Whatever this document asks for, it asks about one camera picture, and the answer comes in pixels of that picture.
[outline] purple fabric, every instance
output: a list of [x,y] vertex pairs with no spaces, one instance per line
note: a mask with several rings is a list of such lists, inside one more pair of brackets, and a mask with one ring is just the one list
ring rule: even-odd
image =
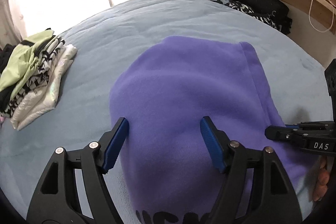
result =
[[164,223],[163,218],[182,223],[184,217],[187,223],[195,217],[188,213],[200,219],[211,211],[223,175],[212,166],[203,142],[203,116],[247,148],[272,146],[294,187],[316,160],[264,136],[269,125],[284,124],[263,67],[246,42],[167,37],[115,82],[110,115],[112,125],[119,117],[130,124],[120,157],[133,209],[143,224]]

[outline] mattress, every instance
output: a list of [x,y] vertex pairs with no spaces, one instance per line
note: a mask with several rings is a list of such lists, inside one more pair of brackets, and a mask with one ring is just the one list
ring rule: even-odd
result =
[[[81,149],[110,130],[111,86],[141,53],[170,35],[250,43],[285,123],[332,120],[323,67],[277,30],[208,0],[130,0],[63,33],[78,53],[62,78],[57,107],[19,132],[8,120],[0,131],[0,187],[24,218],[55,148]],[[82,211],[90,216],[81,173],[76,176]],[[137,223],[119,160],[104,178],[121,218]]]

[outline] metal pin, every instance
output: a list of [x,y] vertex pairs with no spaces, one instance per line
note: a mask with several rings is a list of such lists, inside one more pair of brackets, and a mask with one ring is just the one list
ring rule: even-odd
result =
[[274,152],[274,149],[273,149],[272,147],[270,147],[270,146],[266,146],[266,147],[265,147],[265,151],[266,151],[267,153],[271,154],[271,153]]
[[97,142],[92,142],[92,143],[89,144],[89,147],[92,148],[92,149],[94,149],[94,148],[97,148],[98,145],[99,145],[99,143],[97,143]]
[[230,142],[230,146],[233,147],[233,148],[237,148],[239,146],[239,142],[237,142],[237,141],[231,141]]
[[59,147],[55,150],[56,154],[61,154],[63,153],[63,151],[64,151],[63,147]]

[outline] cord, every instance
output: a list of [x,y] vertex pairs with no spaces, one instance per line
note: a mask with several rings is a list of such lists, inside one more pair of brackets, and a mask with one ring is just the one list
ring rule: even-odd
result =
[[332,22],[331,22],[331,26],[330,26],[327,30],[325,30],[325,31],[317,30],[317,29],[313,26],[313,24],[311,23],[311,20],[310,20],[310,12],[311,12],[311,7],[313,6],[313,2],[314,2],[314,0],[311,0],[311,3],[310,3],[309,14],[308,14],[309,22],[310,22],[310,25],[311,25],[315,30],[317,30],[317,31],[320,32],[320,33],[325,33],[325,32],[330,31],[330,29],[331,29],[332,26],[334,25],[334,5],[331,3],[330,0],[328,0],[328,1],[329,1],[329,3],[330,3],[331,7],[333,8],[333,20],[332,20]]

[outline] finger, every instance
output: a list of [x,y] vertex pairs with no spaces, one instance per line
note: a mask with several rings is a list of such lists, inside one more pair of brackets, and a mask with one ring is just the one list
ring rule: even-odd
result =
[[329,182],[330,174],[325,169],[320,169],[318,181],[320,185],[326,185]]
[[327,157],[322,156],[320,159],[320,169],[326,167],[326,165],[327,165]]
[[320,198],[323,198],[327,190],[328,190],[328,187],[326,185],[320,185],[317,182],[315,190],[313,192],[313,200],[318,201]]

